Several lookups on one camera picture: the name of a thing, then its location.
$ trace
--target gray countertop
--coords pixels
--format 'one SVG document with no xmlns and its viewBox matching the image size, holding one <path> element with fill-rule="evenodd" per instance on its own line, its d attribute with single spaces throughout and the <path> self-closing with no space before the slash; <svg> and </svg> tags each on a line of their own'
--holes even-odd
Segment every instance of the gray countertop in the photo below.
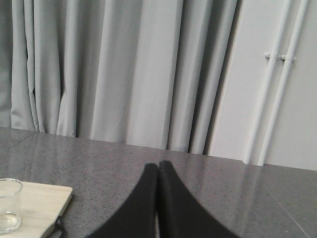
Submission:
<svg viewBox="0 0 317 238">
<path fill-rule="evenodd" d="M 70 186 L 69 238 L 104 223 L 145 163 L 172 161 L 216 219 L 243 238 L 317 238 L 317 172 L 0 127 L 0 178 Z"/>
</svg>

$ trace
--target speckled countertop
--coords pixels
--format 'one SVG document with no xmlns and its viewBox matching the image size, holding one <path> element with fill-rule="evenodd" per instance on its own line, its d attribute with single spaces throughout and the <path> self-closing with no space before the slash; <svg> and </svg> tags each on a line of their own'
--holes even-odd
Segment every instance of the speckled countertop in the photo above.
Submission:
<svg viewBox="0 0 317 238">
<path fill-rule="evenodd" d="M 171 160 L 199 202 L 243 238 L 317 238 L 317 172 L 0 127 L 0 177 L 70 186 L 69 238 L 104 223 L 144 164 Z"/>
</svg>

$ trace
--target black object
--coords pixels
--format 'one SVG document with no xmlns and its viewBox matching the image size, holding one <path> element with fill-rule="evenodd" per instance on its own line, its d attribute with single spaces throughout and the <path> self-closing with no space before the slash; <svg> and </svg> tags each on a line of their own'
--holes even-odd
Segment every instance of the black object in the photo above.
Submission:
<svg viewBox="0 0 317 238">
<path fill-rule="evenodd" d="M 146 164 L 127 200 L 89 238 L 154 238 L 158 167 Z"/>
<path fill-rule="evenodd" d="M 198 203 L 171 162 L 160 162 L 158 180 L 161 238 L 238 238 Z"/>
</svg>

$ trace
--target black strap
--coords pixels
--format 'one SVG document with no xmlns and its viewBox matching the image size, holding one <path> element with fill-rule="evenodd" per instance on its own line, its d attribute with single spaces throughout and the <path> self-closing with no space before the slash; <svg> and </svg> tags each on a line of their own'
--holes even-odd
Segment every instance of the black strap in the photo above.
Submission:
<svg viewBox="0 0 317 238">
<path fill-rule="evenodd" d="M 66 230 L 65 230 L 65 227 L 64 227 L 64 224 L 63 224 L 63 221 L 62 221 L 62 216 L 59 216 L 56 219 L 55 231 L 60 231 L 61 232 L 61 234 L 59 235 L 59 238 L 65 238 Z"/>
</svg>

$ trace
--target white pipe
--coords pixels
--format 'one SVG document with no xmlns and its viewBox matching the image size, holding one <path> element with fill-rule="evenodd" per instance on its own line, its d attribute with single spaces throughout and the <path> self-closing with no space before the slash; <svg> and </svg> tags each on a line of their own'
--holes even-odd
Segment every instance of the white pipe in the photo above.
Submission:
<svg viewBox="0 0 317 238">
<path fill-rule="evenodd" d="M 244 160 L 243 160 L 243 162 L 245 164 L 248 164 L 250 162 L 250 159 L 251 159 L 252 149 L 253 149 L 253 146 L 254 146 L 254 143 L 255 143 L 255 140 L 257 137 L 257 132 L 258 132 L 258 129 L 260 126 L 262 113 L 264 110 L 264 104 L 265 104 L 267 94 L 268 94 L 268 88 L 269 88 L 269 85 L 270 85 L 271 80 L 272 80 L 273 71 L 275 68 L 276 61 L 279 58 L 279 49 L 281 46 L 282 37 L 284 34 L 284 30 L 285 30 L 287 16 L 288 16 L 289 10 L 291 8 L 291 2 L 292 2 L 292 0 L 286 0 L 284 2 L 282 13 L 281 13 L 281 18 L 279 21 L 279 26 L 277 28 L 275 40 L 273 43 L 273 48 L 272 48 L 271 53 L 269 53 L 268 67 L 267 67 L 267 70 L 265 72 L 264 82 L 263 82 L 263 86 L 262 86 L 263 91 L 260 95 L 260 101 L 259 101 L 259 104 L 256 108 L 256 112 L 255 112 L 256 118 L 253 121 L 252 126 L 251 126 L 251 134 L 249 136 L 250 139 L 249 139 L 249 143 L 247 145 L 246 153 L 245 153 Z"/>
<path fill-rule="evenodd" d="M 280 81 L 278 83 L 272 112 L 271 112 L 271 115 L 270 115 L 270 118 L 268 121 L 268 125 L 267 125 L 265 136 L 264 136 L 264 141 L 263 141 L 262 148 L 261 148 L 260 155 L 259 155 L 258 165 L 260 165 L 260 166 L 262 166 L 265 162 L 267 149 L 268 149 L 268 146 L 269 146 L 269 143 L 271 140 L 271 136 L 272 136 L 272 132 L 273 132 L 273 129 L 275 126 L 275 120 L 276 120 L 279 106 L 281 104 L 281 100 L 283 97 L 285 84 L 286 84 L 286 81 L 288 79 L 288 75 L 290 72 L 292 61 L 294 59 L 295 48 L 297 46 L 298 38 L 300 36 L 300 32 L 302 29 L 304 16 L 305 16 L 305 12 L 307 9 L 307 4 L 308 4 L 308 0 L 301 0 L 299 10 L 297 13 L 297 17 L 296 17 L 296 21 L 295 21 L 295 25 L 293 28 L 291 40 L 290 40 L 290 43 L 288 46 L 287 54 L 285 56 L 285 62 L 283 65 L 281 78 L 280 78 Z"/>
</svg>

